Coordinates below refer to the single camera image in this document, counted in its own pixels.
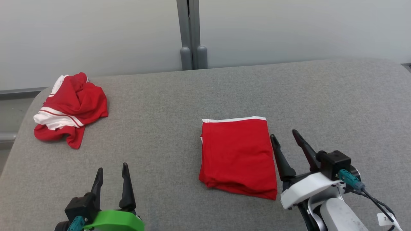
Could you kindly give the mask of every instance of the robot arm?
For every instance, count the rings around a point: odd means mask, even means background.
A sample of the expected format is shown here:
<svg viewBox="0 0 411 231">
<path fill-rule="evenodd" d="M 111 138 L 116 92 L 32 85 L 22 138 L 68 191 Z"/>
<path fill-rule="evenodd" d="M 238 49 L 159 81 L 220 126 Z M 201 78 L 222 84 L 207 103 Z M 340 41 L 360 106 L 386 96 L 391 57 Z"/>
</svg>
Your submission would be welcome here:
<svg viewBox="0 0 411 231">
<path fill-rule="evenodd" d="M 68 221 L 60 222 L 54 231 L 124 230 L 144 231 L 144 223 L 136 215 L 136 200 L 127 163 L 123 163 L 123 193 L 120 209 L 100 209 L 100 191 L 103 185 L 103 169 L 99 168 L 91 192 L 74 197 L 65 209 Z"/>
<path fill-rule="evenodd" d="M 315 153 L 297 130 L 293 130 L 293 135 L 310 165 L 310 172 L 298 176 L 282 154 L 277 138 L 273 134 L 270 136 L 280 180 L 283 182 L 283 207 L 289 210 L 297 207 L 308 231 L 367 230 L 342 198 L 344 193 L 354 190 L 352 186 L 366 192 L 358 170 L 351 165 L 351 158 L 340 151 Z"/>
</svg>

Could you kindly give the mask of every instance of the folded red shirt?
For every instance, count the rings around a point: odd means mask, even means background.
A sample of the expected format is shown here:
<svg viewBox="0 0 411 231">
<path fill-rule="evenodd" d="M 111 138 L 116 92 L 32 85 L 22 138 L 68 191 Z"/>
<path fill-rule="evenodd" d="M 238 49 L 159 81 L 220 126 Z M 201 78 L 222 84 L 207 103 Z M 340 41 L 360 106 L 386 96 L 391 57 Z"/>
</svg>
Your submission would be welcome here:
<svg viewBox="0 0 411 231">
<path fill-rule="evenodd" d="M 55 141 L 68 135 L 68 145 L 78 149 L 84 126 L 108 115 L 106 95 L 101 87 L 90 83 L 84 73 L 60 76 L 34 116 L 38 123 L 34 136 L 42 141 Z"/>
<path fill-rule="evenodd" d="M 203 119 L 199 180 L 208 188 L 275 200 L 277 179 L 263 117 Z"/>
</svg>

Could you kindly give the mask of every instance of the gray floor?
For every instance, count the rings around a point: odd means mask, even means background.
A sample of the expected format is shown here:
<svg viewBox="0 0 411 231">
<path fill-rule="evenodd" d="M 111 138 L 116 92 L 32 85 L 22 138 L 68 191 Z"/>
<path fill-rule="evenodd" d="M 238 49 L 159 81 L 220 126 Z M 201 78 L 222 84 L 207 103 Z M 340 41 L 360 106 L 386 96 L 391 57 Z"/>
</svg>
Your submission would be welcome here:
<svg viewBox="0 0 411 231">
<path fill-rule="evenodd" d="M 0 132 L 17 133 L 34 98 L 0 100 Z M 0 143 L 0 176 L 12 144 Z"/>
</svg>

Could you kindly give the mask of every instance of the black cable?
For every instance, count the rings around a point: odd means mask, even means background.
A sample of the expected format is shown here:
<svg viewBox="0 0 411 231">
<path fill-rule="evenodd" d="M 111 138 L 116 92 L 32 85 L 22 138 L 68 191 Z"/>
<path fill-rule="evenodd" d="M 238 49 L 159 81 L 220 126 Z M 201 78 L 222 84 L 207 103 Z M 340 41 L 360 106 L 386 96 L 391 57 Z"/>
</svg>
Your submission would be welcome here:
<svg viewBox="0 0 411 231">
<path fill-rule="evenodd" d="M 387 218 L 394 223 L 394 219 L 391 218 L 390 215 L 388 215 L 388 213 L 381 207 L 380 204 L 378 204 L 378 202 L 374 199 L 374 197 L 372 197 L 366 190 L 365 188 L 362 188 L 361 191 L 372 201 L 374 202 L 374 204 L 384 213 L 385 216 L 387 216 Z"/>
<path fill-rule="evenodd" d="M 345 188 L 345 187 L 344 187 L 343 189 L 344 189 L 344 190 L 348 190 L 348 191 L 350 191 L 350 192 L 352 192 L 352 193 L 354 193 L 354 194 L 361 195 L 361 196 L 369 199 L 369 197 L 367 197 L 367 195 L 365 195 L 364 193 L 357 192 L 357 191 L 355 191 L 355 190 L 352 190 L 352 189 L 349 189 L 349 188 Z M 393 214 L 393 216 L 394 216 L 395 218 L 397 218 L 397 216 L 395 215 L 395 213 L 393 212 L 393 210 L 390 209 L 390 207 L 388 207 L 386 204 L 382 203 L 381 201 L 375 199 L 374 197 L 373 197 L 373 199 L 374 199 L 378 204 L 384 206 L 390 213 Z M 394 230 L 394 229 L 395 229 L 395 226 L 393 225 L 393 226 L 391 226 L 391 228 L 390 228 L 388 231 L 392 231 L 392 230 Z"/>
</svg>

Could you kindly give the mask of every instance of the white wall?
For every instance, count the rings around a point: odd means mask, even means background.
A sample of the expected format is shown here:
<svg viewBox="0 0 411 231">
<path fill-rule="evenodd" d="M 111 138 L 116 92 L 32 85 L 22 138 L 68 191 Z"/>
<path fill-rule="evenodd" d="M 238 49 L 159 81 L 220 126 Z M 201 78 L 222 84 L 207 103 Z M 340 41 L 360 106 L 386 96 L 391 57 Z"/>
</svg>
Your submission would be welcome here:
<svg viewBox="0 0 411 231">
<path fill-rule="evenodd" d="M 411 62 L 410 0 L 199 0 L 208 67 L 339 56 Z"/>
<path fill-rule="evenodd" d="M 175 0 L 0 1 L 0 90 L 181 70 Z"/>
</svg>

